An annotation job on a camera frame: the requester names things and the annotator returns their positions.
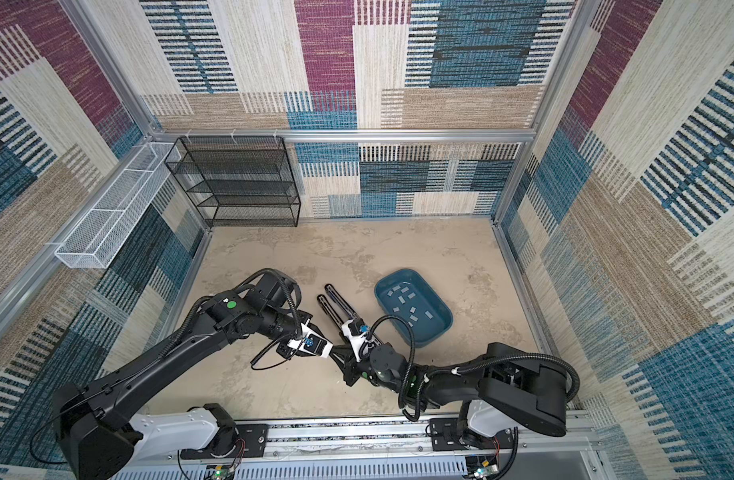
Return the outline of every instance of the white wire basket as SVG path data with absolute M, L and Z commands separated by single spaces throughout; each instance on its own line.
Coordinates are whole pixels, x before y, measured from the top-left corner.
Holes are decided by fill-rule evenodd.
M 169 143 L 146 144 L 77 223 L 55 256 L 68 268 L 108 268 L 170 172 Z

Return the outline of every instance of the black cable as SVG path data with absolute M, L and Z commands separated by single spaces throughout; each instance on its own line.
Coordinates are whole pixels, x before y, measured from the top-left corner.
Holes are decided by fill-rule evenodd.
M 414 405 L 415 411 L 412 413 L 412 416 L 410 416 L 407 410 L 401 411 L 402 413 L 405 414 L 405 417 L 408 420 L 410 420 L 411 422 L 417 422 L 418 420 L 420 420 L 420 414 L 421 414 L 420 397 L 421 397 L 421 392 L 423 391 L 423 385 L 425 384 L 425 382 L 423 381 L 423 379 L 418 379 L 417 381 L 418 381 L 418 391 L 415 393 L 415 405 Z
M 260 372 L 260 371 L 262 371 L 262 370 L 271 370 L 271 369 L 273 369 L 274 367 L 280 366 L 280 365 L 282 365 L 283 363 L 285 363 L 285 362 L 288 362 L 289 360 L 292 360 L 292 359 L 293 359 L 293 357 L 295 356 L 295 354 L 296 354 L 297 352 L 299 352 L 299 351 L 300 351 L 300 348 L 301 348 L 301 347 L 303 346 L 303 342 L 305 341 L 305 339 L 302 339 L 302 340 L 300 341 L 300 343 L 298 344 L 298 348 L 297 348 L 297 349 L 295 349 L 295 351 L 294 351 L 294 352 L 293 352 L 293 353 L 292 353 L 292 354 L 291 354 L 290 356 L 288 356 L 287 358 L 285 358 L 285 359 L 284 359 L 284 360 L 282 360 L 281 362 L 279 362 L 279 363 L 274 363 L 274 364 L 273 364 L 272 366 L 265 366 L 265 367 L 264 367 L 264 368 L 262 368 L 262 369 L 257 369 L 257 368 L 255 368 L 255 364 L 256 364 L 256 363 L 257 363 L 257 362 L 258 362 L 258 361 L 259 361 L 259 360 L 261 359 L 261 357 L 263 357 L 264 355 L 266 355 L 266 353 L 267 353 L 267 352 L 268 352 L 269 350 L 271 350 L 271 349 L 273 348 L 273 346 L 274 346 L 274 345 L 276 345 L 277 343 L 280 343 L 280 341 L 281 341 L 282 339 L 285 339 L 285 340 L 290 340 L 290 339 L 292 339 L 292 337 L 293 337 L 292 335 L 285 335 L 285 336 L 281 336 L 280 338 L 278 338 L 278 339 L 276 339 L 276 340 L 272 341 L 271 343 L 269 343 L 268 345 L 266 345 L 266 346 L 265 346 L 265 347 L 263 348 L 263 350 L 261 350 L 260 352 L 258 352 L 258 354 L 257 354 L 257 355 L 256 355 L 256 356 L 255 356 L 255 357 L 254 357 L 254 358 L 252 359 L 252 360 L 250 360 L 250 361 L 249 361 L 249 368 L 250 368 L 250 369 L 252 369 L 252 370 L 255 370 L 256 372 Z
M 186 472 L 183 470 L 183 467 L 180 465 L 180 450 L 178 450 L 178 468 L 180 468 L 180 473 L 183 474 L 183 476 L 186 478 L 186 480 L 191 480 L 188 475 L 186 475 Z
M 180 328 L 175 331 L 167 345 L 165 345 L 164 348 L 159 352 L 157 358 L 163 359 L 165 356 L 168 355 L 168 353 L 170 353 L 170 351 L 172 351 L 173 348 L 175 348 L 175 346 L 180 342 L 180 339 L 183 338 L 183 335 L 185 335 L 185 333 L 189 331 L 193 326 L 193 318 L 197 315 L 199 308 L 202 306 L 203 303 L 207 302 L 211 298 L 211 295 L 201 296 L 199 297 L 199 299 L 197 299 L 196 302 L 193 303 L 190 310 L 186 314 L 186 320 L 184 320 Z
M 375 333 L 375 329 L 378 328 L 378 325 L 383 323 L 386 320 L 398 320 L 407 327 L 407 331 L 410 334 L 410 357 L 408 360 L 407 368 L 405 369 L 405 376 L 401 380 L 401 387 L 399 388 L 399 408 L 405 408 L 405 396 L 407 394 L 407 388 L 409 386 L 409 380 L 410 380 L 410 368 L 412 367 L 412 362 L 415 361 L 415 333 L 412 331 L 412 325 L 410 323 L 399 317 L 394 315 L 383 315 L 375 323 L 372 324 L 369 331 L 367 332 L 367 337 L 365 338 L 366 342 L 369 342 L 372 339 L 372 335 Z M 407 412 L 404 412 L 405 417 L 410 418 Z
M 516 460 L 516 451 L 519 449 L 519 428 L 514 427 L 514 447 L 511 449 L 511 454 L 508 456 L 508 460 L 506 461 L 506 465 L 501 468 L 501 466 L 497 466 L 500 471 L 491 479 L 491 480 L 501 480 L 509 470 L 511 470 L 511 466 L 514 465 L 514 460 Z

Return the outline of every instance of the floor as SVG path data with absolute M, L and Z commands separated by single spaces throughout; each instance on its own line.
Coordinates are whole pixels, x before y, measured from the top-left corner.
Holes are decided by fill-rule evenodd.
M 226 290 L 265 266 L 295 278 L 301 309 L 331 340 L 337 329 L 316 303 L 332 283 L 368 324 L 383 312 L 373 287 L 400 268 L 418 271 L 447 303 L 453 326 L 416 352 L 416 362 L 448 365 L 470 360 L 489 342 L 535 352 L 535 341 L 495 237 L 484 218 L 326 222 L 289 227 L 220 227 L 189 294 Z M 407 356 L 409 347 L 386 322 L 379 335 Z M 349 388 L 332 360 L 296 357 L 255 372 L 249 360 L 268 340 L 253 335 L 213 354 L 156 395 L 144 411 L 182 412 L 218 402 L 235 418 L 289 418 L 398 413 L 396 394 L 358 381 Z M 270 352 L 258 366 L 278 360 Z M 458 404 L 447 410 L 457 411 Z

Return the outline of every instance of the aluminum rail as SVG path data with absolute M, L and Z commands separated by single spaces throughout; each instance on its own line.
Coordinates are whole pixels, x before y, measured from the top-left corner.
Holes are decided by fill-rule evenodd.
M 591 23 L 593 15 L 599 8 L 600 3 L 601 0 L 583 0 L 578 8 L 577 14 L 573 17 L 571 25 L 568 25 L 570 30 L 566 35 L 566 43 L 564 44 L 564 48 L 562 48 L 560 56 L 556 61 L 555 71 L 548 82 L 543 100 L 541 100 L 541 104 L 538 107 L 537 112 L 535 112 L 533 127 L 537 130 L 538 134 L 541 132 L 543 120 L 546 115 L 548 115 L 548 112 L 554 108 L 558 92 L 564 87 L 564 78 L 569 72 L 570 65 L 575 57 L 575 52 L 580 44 L 580 39 L 583 38 L 583 34 L 586 33 L 586 27 Z M 498 204 L 497 211 L 495 212 L 494 218 L 496 223 L 500 223 L 503 220 L 503 217 L 506 215 L 506 211 L 508 210 L 508 205 L 514 198 L 516 188 L 519 186 L 519 182 L 521 181 L 521 176 L 525 172 L 525 168 L 527 168 L 527 164 L 530 162 L 530 158 L 532 157 L 532 146 L 533 140 L 528 140 L 521 146 L 517 153 L 516 163 L 514 163 L 514 167 L 511 168 L 511 172 L 508 174 L 506 185 L 503 188 L 503 193 L 501 194 L 500 203 Z
M 449 143 L 486 142 L 516 143 L 532 141 L 535 130 L 522 129 L 450 129 L 450 130 L 286 130 L 286 129 L 233 129 L 233 130 L 168 130 L 154 131 L 154 141 L 175 141 L 180 137 L 253 137 L 274 136 L 294 142 L 385 142 Z

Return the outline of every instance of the patterned fabric wall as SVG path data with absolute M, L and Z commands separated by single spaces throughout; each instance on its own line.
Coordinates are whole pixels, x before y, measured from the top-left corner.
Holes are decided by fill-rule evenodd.
M 42 467 L 28 454 L 28 440 L 50 416 L 52 391 L 103 376 L 151 348 L 202 236 L 170 178 L 108 269 L 61 266 L 0 341 L 0 464 Z M 42 458 L 63 459 L 49 428 L 35 445 Z M 0 467 L 0 478 L 12 475 Z
M 503 227 L 619 478 L 734 480 L 734 1 L 582 42 Z
M 0 2 L 0 293 L 141 137 L 57 1 Z
M 165 129 L 527 128 L 574 0 L 87 0 Z
M 287 144 L 303 218 L 485 215 L 519 144 Z

